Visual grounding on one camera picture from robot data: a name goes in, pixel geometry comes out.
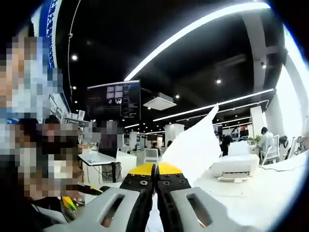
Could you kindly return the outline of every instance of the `black ceiling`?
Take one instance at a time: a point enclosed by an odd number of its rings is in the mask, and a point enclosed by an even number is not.
[[[207,15],[222,8],[223,2],[200,3],[202,1],[125,1],[113,3],[99,0],[81,0],[70,40],[70,56],[76,54],[77,61],[69,59],[70,102],[72,111],[85,109],[88,86],[123,81],[124,78],[154,49],[170,36]],[[56,55],[58,66],[64,75],[64,90],[70,98],[68,75],[69,31],[78,0],[63,0],[56,30]],[[267,68],[263,88],[274,88],[278,80],[283,49],[282,23],[271,10],[256,11],[260,14],[267,47],[278,47],[277,52],[267,55]],[[172,44],[134,78],[141,82],[141,104],[156,93],[174,97],[177,106],[164,111],[141,107],[141,121],[126,121],[125,125],[145,122],[156,130],[169,122],[206,114],[209,110],[150,123],[153,119],[192,110],[201,106],[222,102],[253,93],[254,72],[251,43],[242,15],[234,14],[207,23],[188,33]],[[273,93],[260,100],[272,99]],[[230,109],[256,102],[246,99],[220,107]],[[220,121],[250,115],[250,108],[241,108],[217,115]],[[190,127],[201,118],[181,121]]]

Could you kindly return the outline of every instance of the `white printer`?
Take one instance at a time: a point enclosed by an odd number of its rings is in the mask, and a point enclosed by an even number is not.
[[[210,173],[220,181],[242,182],[253,176],[259,165],[257,155],[224,156],[210,167]]]

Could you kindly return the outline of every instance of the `screw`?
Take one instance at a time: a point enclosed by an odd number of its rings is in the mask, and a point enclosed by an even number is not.
[[[147,185],[148,182],[143,180],[143,181],[140,181],[140,184],[141,184],[141,185]]]

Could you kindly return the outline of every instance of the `led light strip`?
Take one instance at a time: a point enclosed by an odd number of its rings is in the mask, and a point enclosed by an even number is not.
[[[223,9],[212,12],[198,19],[197,21],[191,23],[190,25],[178,31],[176,34],[174,34],[169,39],[167,39],[165,42],[163,42],[159,47],[157,47],[124,79],[124,81],[131,80],[143,67],[145,67],[157,55],[159,55],[162,51],[168,48],[171,44],[173,44],[174,42],[176,42],[177,40],[179,40],[181,37],[185,36],[186,34],[190,33],[191,31],[195,30],[196,28],[199,28],[206,23],[209,23],[215,19],[227,16],[230,14],[240,13],[244,11],[251,11],[251,10],[268,9],[268,8],[270,8],[270,6],[263,2],[248,2],[248,3],[225,7]]]
[[[224,124],[224,123],[228,123],[228,122],[240,121],[240,120],[244,120],[244,119],[248,119],[248,118],[251,118],[251,116],[250,117],[243,117],[243,118],[233,119],[233,120],[225,121],[225,122],[219,122],[219,123],[215,123],[213,125],[216,126],[216,125],[220,125],[220,124]]]
[[[157,131],[157,132],[149,132],[149,133],[146,133],[146,134],[156,134],[156,133],[164,133],[165,130],[162,130],[162,131]]]
[[[233,126],[229,126],[229,127],[222,127],[222,129],[226,129],[226,128],[230,128],[230,127],[239,127],[239,126],[242,126],[242,125],[248,125],[248,124],[252,124],[252,122],[247,122],[247,123],[237,124],[237,125],[233,125]]]
[[[261,95],[263,93],[268,93],[268,92],[271,92],[273,90],[274,89],[271,88],[271,89],[264,90],[264,91],[261,91],[261,92],[249,94],[249,95],[246,95],[246,96],[243,96],[243,97],[239,97],[239,98],[234,98],[234,99],[231,99],[231,100],[223,101],[223,102],[220,102],[220,103],[217,103],[217,104],[212,104],[212,105],[204,106],[204,107],[197,108],[197,109],[194,109],[194,110],[189,110],[189,111],[185,111],[185,112],[182,112],[182,113],[178,113],[178,114],[174,114],[174,115],[170,115],[170,116],[166,116],[166,117],[157,118],[157,119],[154,119],[153,122],[160,121],[160,120],[167,119],[167,118],[171,118],[171,117],[180,116],[180,115],[186,115],[186,114],[193,113],[193,112],[200,111],[200,110],[205,110],[205,109],[208,109],[208,108],[212,108],[212,107],[214,107],[216,105],[219,106],[219,105],[224,105],[224,104],[228,104],[228,103],[231,103],[231,102],[240,101],[240,100],[243,100],[243,99],[246,99],[246,98],[250,98],[250,97],[257,96],[257,95]]]
[[[220,110],[220,111],[217,112],[217,114],[223,113],[223,112],[227,112],[227,111],[231,111],[231,110],[237,110],[237,109],[248,107],[248,106],[252,106],[252,105],[258,105],[258,104],[261,104],[263,102],[267,102],[267,104],[266,104],[266,108],[267,108],[269,100],[263,100],[263,101],[260,101],[260,102],[255,102],[255,103],[251,103],[251,104],[247,104],[247,105],[242,105],[242,106],[238,106],[238,107],[235,107],[235,108],[230,108],[230,109],[227,109],[227,110]],[[194,116],[194,117],[179,119],[179,120],[176,120],[176,122],[186,121],[187,119],[190,120],[190,119],[194,119],[194,118],[198,118],[198,117],[203,117],[203,116],[207,116],[207,115],[208,114],[204,114],[204,115],[198,115],[198,116]]]
[[[137,126],[139,126],[139,124],[134,124],[134,125],[131,125],[131,126],[126,126],[125,128],[137,127]]]

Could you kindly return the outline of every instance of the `ceiling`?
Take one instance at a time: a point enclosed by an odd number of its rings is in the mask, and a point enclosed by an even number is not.
[[[156,0],[132,4],[131,1],[81,0],[68,49],[77,4],[78,0],[62,1],[56,29],[58,66],[63,71],[64,91],[67,99],[71,99],[73,112],[86,109],[88,86],[123,81],[166,39],[226,5],[223,1]],[[73,54],[78,56],[77,61],[70,58]],[[153,120],[275,88],[284,54],[282,23],[269,9],[213,20],[180,38],[134,76],[133,80],[140,80],[142,88],[141,120],[126,120],[123,124],[140,123],[130,130],[139,128],[150,132],[185,119],[177,123],[190,127],[201,117],[187,118],[206,114],[210,109],[158,122]],[[70,85],[77,87],[72,96]],[[158,92],[173,97],[177,105],[164,111],[142,106]],[[231,110],[219,113],[214,123],[250,116],[252,105],[237,109],[242,105],[264,101],[260,105],[265,110],[273,94],[274,91],[222,105],[220,110]]]

